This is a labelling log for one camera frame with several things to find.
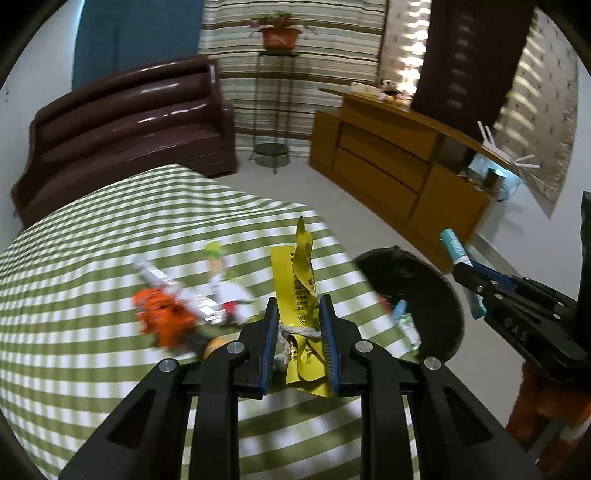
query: dark brown curtain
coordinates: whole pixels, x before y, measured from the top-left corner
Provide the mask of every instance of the dark brown curtain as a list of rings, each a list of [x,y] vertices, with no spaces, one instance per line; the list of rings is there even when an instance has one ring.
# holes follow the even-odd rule
[[[413,110],[481,140],[513,83],[535,0],[433,0]]]

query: maroon leather sofa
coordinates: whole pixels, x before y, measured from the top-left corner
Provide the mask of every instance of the maroon leather sofa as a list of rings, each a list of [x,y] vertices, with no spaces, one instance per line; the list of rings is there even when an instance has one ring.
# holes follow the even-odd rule
[[[120,72],[43,107],[12,199],[26,228],[88,193],[172,163],[207,176],[236,171],[232,106],[206,56]]]

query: green and white checkered cloth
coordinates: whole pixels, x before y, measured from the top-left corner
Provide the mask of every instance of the green and white checkered cloth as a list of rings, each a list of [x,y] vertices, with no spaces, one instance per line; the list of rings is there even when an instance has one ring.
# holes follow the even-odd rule
[[[140,333],[132,296],[145,285],[134,256],[199,286],[207,282],[204,246],[217,240],[264,307],[274,295],[269,248],[294,243],[300,215],[314,237],[317,291],[330,293],[337,315],[364,338],[409,358],[375,293],[305,205],[236,192],[172,165],[98,190],[19,235],[0,255],[0,407],[47,478],[171,355]],[[185,478],[193,423],[194,410]],[[361,402],[279,389],[239,403],[239,436],[243,479],[349,479],[359,475]],[[412,428],[410,436],[418,465]]]

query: plant stand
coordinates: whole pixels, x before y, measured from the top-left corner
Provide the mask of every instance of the plant stand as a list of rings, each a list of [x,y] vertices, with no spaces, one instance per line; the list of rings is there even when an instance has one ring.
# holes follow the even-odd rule
[[[264,167],[272,167],[273,173],[277,173],[277,157],[285,156],[285,163],[280,166],[287,165],[290,162],[290,149],[289,149],[289,129],[290,129],[290,108],[291,108],[291,96],[293,93],[293,81],[294,81],[294,70],[296,67],[296,57],[298,56],[297,52],[294,51],[282,51],[282,50],[264,50],[260,51],[258,54],[258,58],[256,60],[256,72],[255,72],[255,102],[254,102],[254,132],[252,134],[252,154],[248,160],[253,160],[255,155],[259,155],[260,157],[271,157],[272,164],[265,165],[257,161],[259,165]],[[280,63],[280,70],[276,76],[279,84],[277,86],[277,100],[275,101],[275,128],[273,134],[273,142],[266,142],[266,143],[256,143],[256,138],[258,135],[257,130],[257,122],[256,122],[256,107],[258,103],[258,88],[259,88],[259,77],[260,77],[260,66],[261,66],[261,57],[278,57],[281,59]],[[291,70],[289,74],[289,84],[288,84],[288,91],[287,91],[287,106],[285,109],[282,109],[282,100],[281,100],[281,87],[283,84],[284,79],[284,67],[285,67],[285,59],[291,59]],[[284,137],[285,143],[281,143],[278,141],[278,134],[279,134],[279,124],[281,122],[281,113],[285,112],[285,130],[284,130]]]

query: white wall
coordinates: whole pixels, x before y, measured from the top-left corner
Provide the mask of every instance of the white wall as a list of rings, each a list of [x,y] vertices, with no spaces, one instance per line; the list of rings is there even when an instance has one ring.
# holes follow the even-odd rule
[[[576,299],[582,264],[581,197],[591,191],[591,78],[579,62],[579,111],[564,189],[554,211],[522,185],[479,233],[521,275]]]
[[[25,169],[29,123],[72,89],[74,44],[84,0],[69,0],[37,31],[0,90],[0,252],[16,237],[10,189]]]

